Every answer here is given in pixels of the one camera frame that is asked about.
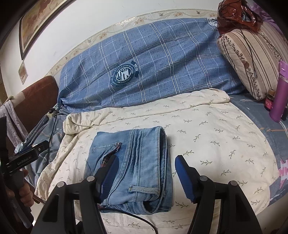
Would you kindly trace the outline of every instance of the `red plastic bag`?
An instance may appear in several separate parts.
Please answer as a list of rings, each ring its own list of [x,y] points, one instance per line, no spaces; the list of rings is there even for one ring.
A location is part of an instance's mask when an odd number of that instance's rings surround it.
[[[224,0],[218,6],[218,31],[222,35],[233,29],[251,29],[257,32],[262,23],[259,15],[251,11],[243,0]]]

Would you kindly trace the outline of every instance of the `metal screw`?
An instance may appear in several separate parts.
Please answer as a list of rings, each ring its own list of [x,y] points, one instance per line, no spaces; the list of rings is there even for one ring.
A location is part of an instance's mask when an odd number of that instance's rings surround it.
[[[235,180],[231,180],[230,184],[233,185],[233,186],[237,186],[238,185],[237,181],[235,181]]]
[[[207,181],[207,180],[208,180],[208,177],[202,175],[202,176],[200,176],[200,180],[201,180],[201,181]]]
[[[65,185],[65,183],[63,182],[63,181],[61,181],[61,182],[59,182],[58,184],[57,184],[57,187],[58,188],[61,188],[61,187],[63,187]]]
[[[89,182],[91,182],[91,181],[93,181],[93,180],[95,180],[95,177],[94,176],[89,176],[89,177],[87,177],[87,181],[89,181]]]

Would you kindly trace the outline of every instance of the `finger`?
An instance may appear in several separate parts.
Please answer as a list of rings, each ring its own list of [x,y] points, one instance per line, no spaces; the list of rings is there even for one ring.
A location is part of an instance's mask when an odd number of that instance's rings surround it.
[[[8,189],[6,186],[5,188],[6,188],[6,193],[8,197],[15,197],[15,194],[12,190]]]
[[[29,174],[29,171],[28,171],[28,170],[23,169],[22,171],[23,171],[23,173],[24,173],[24,177],[28,176],[28,174]]]
[[[26,207],[31,207],[32,205],[34,205],[34,200],[33,199],[31,201],[29,201],[29,202],[24,204],[24,206],[26,206]]]
[[[32,200],[32,197],[33,197],[33,194],[32,194],[32,192],[30,192],[28,195],[21,197],[20,200],[22,203],[26,204]]]
[[[19,195],[24,197],[30,193],[30,187],[27,183],[24,183],[24,186],[19,189]]]

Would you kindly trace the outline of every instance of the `circular logo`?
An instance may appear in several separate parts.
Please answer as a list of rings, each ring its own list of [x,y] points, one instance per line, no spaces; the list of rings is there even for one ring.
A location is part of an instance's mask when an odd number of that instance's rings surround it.
[[[138,76],[138,66],[135,62],[125,63],[117,68],[111,74],[111,85],[123,86],[134,76]]]

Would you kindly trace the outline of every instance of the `purple water bottle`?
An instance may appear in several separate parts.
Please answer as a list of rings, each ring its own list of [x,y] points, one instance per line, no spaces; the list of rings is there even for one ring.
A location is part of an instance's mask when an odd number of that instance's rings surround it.
[[[276,95],[272,109],[269,112],[271,119],[275,122],[280,122],[281,116],[288,102],[288,64],[280,60],[278,70],[279,78]]]

